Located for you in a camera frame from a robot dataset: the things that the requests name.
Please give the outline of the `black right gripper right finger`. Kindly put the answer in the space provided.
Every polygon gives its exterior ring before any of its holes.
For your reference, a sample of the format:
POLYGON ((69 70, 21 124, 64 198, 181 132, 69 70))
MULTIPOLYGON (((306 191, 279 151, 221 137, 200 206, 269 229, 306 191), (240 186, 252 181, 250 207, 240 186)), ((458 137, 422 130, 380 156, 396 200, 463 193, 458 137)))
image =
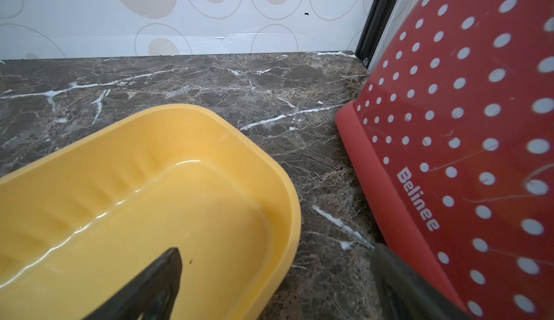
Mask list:
POLYGON ((470 318, 386 245, 375 245, 371 264, 385 319, 470 318))

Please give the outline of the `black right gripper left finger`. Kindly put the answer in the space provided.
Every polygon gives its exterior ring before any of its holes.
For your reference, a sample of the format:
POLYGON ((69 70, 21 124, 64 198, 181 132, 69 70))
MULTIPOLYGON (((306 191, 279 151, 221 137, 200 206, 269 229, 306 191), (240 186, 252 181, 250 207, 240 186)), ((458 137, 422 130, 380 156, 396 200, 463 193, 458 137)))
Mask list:
POLYGON ((168 249, 86 318, 169 319, 182 269, 179 249, 168 249))

